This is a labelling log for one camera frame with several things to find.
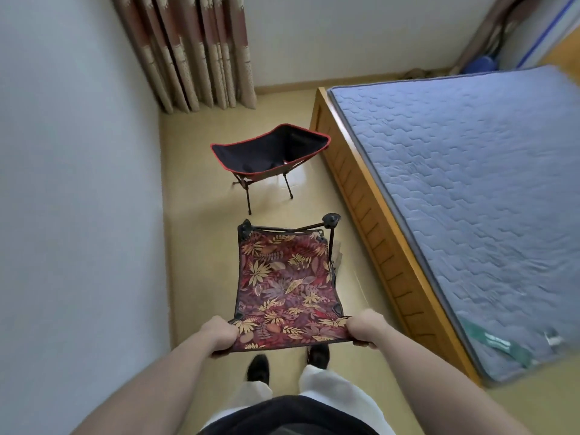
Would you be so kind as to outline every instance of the person's hand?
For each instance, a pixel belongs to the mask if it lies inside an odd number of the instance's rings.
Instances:
[[[359,314],[349,317],[346,321],[346,328],[355,339],[372,343],[375,346],[381,335],[388,330],[389,324],[382,314],[367,308]]]
[[[239,331],[235,325],[230,325],[220,316],[214,316],[204,323],[199,332],[205,334],[212,342],[212,352],[227,350],[236,341]]]

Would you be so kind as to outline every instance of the beige floor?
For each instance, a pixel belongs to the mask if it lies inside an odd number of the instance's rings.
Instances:
[[[214,314],[230,318],[236,299],[238,257],[236,226],[248,217],[245,193],[232,188],[233,176],[214,159],[210,143],[255,137],[280,123],[308,127],[314,91],[260,96],[257,110],[238,106],[226,111],[163,117],[165,197],[169,226],[176,336],[181,342]],[[323,214],[343,215],[337,228],[342,263],[337,290],[345,314],[366,307],[392,315],[363,245],[322,158],[314,158],[288,175],[294,200],[281,177],[250,189],[252,223],[297,227]],[[379,353],[341,343],[331,346],[330,368],[372,396],[399,435],[422,433],[395,379]],[[196,433],[243,380],[255,353],[230,354],[206,364],[183,430]],[[298,391],[305,364],[303,349],[271,351],[271,385],[275,395]],[[580,358],[549,366],[491,395],[537,434],[578,433]]]

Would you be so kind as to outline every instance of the bed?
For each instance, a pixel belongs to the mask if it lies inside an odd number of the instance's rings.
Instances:
[[[316,94],[310,129],[401,326],[479,385],[580,343],[579,55],[577,29],[554,66]]]

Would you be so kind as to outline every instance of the mattress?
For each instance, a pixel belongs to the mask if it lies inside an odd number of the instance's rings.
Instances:
[[[580,344],[580,89],[554,66],[329,96],[479,374]]]

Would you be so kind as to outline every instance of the person's left hand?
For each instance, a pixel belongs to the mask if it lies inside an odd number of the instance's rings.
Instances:
[[[220,316],[214,316],[199,329],[200,333],[207,334],[214,344],[212,352],[227,350],[238,338],[239,331],[235,325],[230,325]]]

